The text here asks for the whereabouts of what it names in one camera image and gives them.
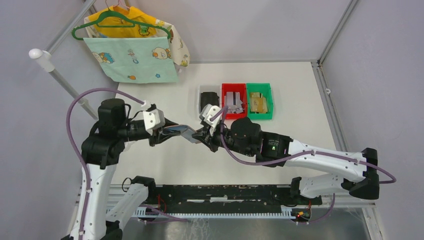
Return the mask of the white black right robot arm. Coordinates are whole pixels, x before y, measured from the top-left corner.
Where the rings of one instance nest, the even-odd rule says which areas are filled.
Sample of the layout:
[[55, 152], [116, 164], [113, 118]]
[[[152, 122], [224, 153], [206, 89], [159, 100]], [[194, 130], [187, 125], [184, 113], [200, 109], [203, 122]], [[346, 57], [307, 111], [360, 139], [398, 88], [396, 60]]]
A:
[[241, 164], [323, 172], [315, 177], [292, 179], [288, 196], [295, 204], [335, 193], [348, 193], [364, 200], [377, 200], [380, 196], [380, 177], [376, 169], [378, 152], [374, 148], [346, 152], [315, 147], [286, 135], [263, 131], [248, 117], [235, 120], [230, 128], [223, 122], [216, 127], [204, 123], [192, 137], [212, 152], [224, 148], [231, 157], [238, 153], [255, 158], [254, 162], [239, 159]]

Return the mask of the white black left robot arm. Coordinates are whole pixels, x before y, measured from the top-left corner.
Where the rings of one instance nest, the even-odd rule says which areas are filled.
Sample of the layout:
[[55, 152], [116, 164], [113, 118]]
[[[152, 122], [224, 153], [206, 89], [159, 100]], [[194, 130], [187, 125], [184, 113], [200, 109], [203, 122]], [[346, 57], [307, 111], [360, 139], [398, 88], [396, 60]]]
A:
[[155, 104], [143, 104], [142, 120], [130, 120], [130, 106], [123, 99], [104, 100], [98, 108], [98, 121], [91, 128], [77, 156], [82, 163], [82, 190], [74, 225], [66, 240], [120, 240], [137, 208], [157, 198], [155, 180], [135, 176], [124, 197], [107, 210], [112, 178], [125, 144], [148, 140], [161, 142], [164, 127], [174, 125]]

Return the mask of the silver cards stack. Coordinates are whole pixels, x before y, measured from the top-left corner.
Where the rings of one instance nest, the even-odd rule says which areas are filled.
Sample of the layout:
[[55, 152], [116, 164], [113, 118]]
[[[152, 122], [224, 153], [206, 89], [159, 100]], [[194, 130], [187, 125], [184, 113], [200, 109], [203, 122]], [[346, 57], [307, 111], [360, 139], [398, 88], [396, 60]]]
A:
[[228, 106], [228, 114], [242, 114], [244, 112], [240, 92], [228, 91], [225, 95], [225, 105]]

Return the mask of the gold cards stack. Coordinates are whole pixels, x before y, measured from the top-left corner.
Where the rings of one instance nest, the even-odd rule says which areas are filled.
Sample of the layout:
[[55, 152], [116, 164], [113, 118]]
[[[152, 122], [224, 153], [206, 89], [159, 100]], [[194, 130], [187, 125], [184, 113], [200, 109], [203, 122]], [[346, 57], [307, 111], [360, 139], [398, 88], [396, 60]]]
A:
[[267, 99], [260, 92], [250, 92], [250, 111], [258, 114], [265, 114], [268, 112]]

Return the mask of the white plastic bin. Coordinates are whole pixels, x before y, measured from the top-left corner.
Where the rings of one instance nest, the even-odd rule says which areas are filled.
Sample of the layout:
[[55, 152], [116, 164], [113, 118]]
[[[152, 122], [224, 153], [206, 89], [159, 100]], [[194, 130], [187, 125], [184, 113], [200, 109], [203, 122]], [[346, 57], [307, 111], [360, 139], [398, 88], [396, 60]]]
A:
[[221, 105], [221, 86], [219, 84], [201, 84], [198, 86], [197, 111], [200, 114], [207, 104]]

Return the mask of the mint cartoon print cloth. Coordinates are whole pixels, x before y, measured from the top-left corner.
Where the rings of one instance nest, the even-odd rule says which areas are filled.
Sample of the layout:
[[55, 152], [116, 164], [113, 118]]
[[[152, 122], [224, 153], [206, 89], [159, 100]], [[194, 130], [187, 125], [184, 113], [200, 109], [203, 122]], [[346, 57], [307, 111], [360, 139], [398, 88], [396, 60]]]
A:
[[166, 37], [83, 39], [103, 72], [118, 83], [179, 81]]

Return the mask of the green plastic bin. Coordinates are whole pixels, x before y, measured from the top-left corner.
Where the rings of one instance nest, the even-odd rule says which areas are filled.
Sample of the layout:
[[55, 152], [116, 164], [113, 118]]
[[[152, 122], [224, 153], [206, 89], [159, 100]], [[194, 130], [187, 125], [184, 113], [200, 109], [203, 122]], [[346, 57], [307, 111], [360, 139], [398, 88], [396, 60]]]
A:
[[270, 83], [246, 83], [247, 116], [251, 120], [271, 120], [274, 101]]

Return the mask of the yellow child shirt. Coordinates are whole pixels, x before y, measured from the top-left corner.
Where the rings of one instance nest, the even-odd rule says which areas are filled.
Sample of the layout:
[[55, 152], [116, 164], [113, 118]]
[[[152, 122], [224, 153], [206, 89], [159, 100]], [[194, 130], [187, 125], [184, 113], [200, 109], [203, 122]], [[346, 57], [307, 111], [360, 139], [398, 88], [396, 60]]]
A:
[[[129, 8], [111, 6], [109, 10], [118, 12], [136, 22], [163, 26], [157, 18], [144, 13], [134, 6]], [[113, 16], [107, 17], [98, 25], [94, 24], [85, 29], [90, 38], [149, 38], [160, 36], [161, 34], [167, 36], [161, 29], [138, 24], [133, 25], [124, 19]]]

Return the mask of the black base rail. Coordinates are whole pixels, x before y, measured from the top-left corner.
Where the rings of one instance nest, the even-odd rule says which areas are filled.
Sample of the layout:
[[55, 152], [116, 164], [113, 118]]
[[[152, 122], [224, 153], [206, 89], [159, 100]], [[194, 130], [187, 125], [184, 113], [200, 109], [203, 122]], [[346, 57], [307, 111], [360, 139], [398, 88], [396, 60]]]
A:
[[144, 203], [168, 214], [268, 214], [323, 201], [294, 195], [289, 185], [158, 185]]

